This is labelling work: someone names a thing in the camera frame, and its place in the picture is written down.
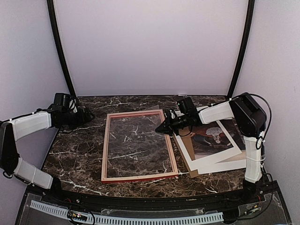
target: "floor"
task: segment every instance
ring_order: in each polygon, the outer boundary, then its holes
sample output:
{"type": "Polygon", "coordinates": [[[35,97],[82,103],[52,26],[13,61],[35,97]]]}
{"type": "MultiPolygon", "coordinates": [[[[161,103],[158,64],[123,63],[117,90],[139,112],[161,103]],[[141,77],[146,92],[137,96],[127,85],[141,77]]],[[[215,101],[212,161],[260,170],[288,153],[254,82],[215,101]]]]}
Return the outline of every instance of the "floor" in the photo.
{"type": "MultiPolygon", "coordinates": [[[[101,182],[101,165],[106,115],[149,108],[177,110],[179,96],[81,97],[96,118],[74,130],[61,130],[45,160],[43,171],[59,177],[64,190],[118,197],[183,197],[227,192],[242,188],[245,170],[205,174],[190,178],[173,139],[178,177],[153,181],[101,182]]],[[[192,96],[195,105],[203,106],[224,100],[216,96],[192,96]]]]}

